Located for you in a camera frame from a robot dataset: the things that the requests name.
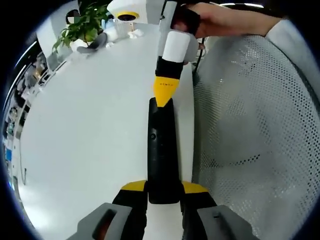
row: wall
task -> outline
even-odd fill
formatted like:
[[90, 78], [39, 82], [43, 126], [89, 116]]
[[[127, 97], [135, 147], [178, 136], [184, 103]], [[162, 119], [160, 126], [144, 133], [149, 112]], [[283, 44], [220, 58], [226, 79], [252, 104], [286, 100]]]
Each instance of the wall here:
[[[67, 26], [67, 13], [73, 9], [79, 10], [77, 0], [62, 5], [59, 9], [52, 13], [36, 30], [36, 36], [46, 58], [51, 55], [53, 45], [60, 36], [62, 29]], [[59, 55], [67, 56], [71, 52], [72, 51], [69, 48], [62, 47], [59, 50]]]

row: white cylinder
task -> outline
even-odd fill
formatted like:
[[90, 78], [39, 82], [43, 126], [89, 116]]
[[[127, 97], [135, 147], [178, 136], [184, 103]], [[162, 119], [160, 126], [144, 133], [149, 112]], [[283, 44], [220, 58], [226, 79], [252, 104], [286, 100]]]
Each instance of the white cylinder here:
[[190, 36], [179, 31], [170, 31], [166, 38], [162, 58], [164, 60], [182, 63], [189, 46]]

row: white sleeve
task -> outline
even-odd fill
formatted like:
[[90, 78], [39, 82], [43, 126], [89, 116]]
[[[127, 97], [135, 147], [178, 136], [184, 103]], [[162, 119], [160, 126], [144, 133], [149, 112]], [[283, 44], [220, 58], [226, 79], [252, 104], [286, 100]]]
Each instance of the white sleeve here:
[[320, 100], [320, 71], [308, 44], [295, 25], [289, 20], [281, 20], [265, 37], [296, 65]]

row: cable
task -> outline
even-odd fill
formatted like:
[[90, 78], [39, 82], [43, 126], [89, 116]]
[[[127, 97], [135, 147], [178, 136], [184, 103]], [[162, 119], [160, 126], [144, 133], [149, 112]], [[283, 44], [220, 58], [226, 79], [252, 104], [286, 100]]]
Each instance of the cable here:
[[[202, 38], [201, 43], [202, 43], [202, 44], [205, 43], [205, 38]], [[199, 57], [198, 57], [198, 61], [196, 61], [195, 68], [194, 68], [194, 71], [193, 71], [194, 73], [196, 73], [197, 70], [198, 70], [198, 66], [199, 66], [199, 63], [200, 63], [200, 61], [201, 61], [201, 57], [202, 57], [203, 51], [204, 51], [203, 49], [200, 50], [200, 54], [199, 54]]]

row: white table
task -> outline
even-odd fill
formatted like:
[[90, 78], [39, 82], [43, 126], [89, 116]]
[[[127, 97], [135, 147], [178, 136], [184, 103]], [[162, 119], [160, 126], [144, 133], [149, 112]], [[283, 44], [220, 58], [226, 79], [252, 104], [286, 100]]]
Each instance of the white table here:
[[[128, 182], [147, 178], [147, 129], [159, 33], [125, 39], [75, 60], [38, 93], [20, 150], [24, 208], [45, 240], [64, 240]], [[181, 178], [191, 180], [194, 98], [191, 66], [174, 95]], [[144, 239], [181, 239], [180, 205], [149, 205]]]

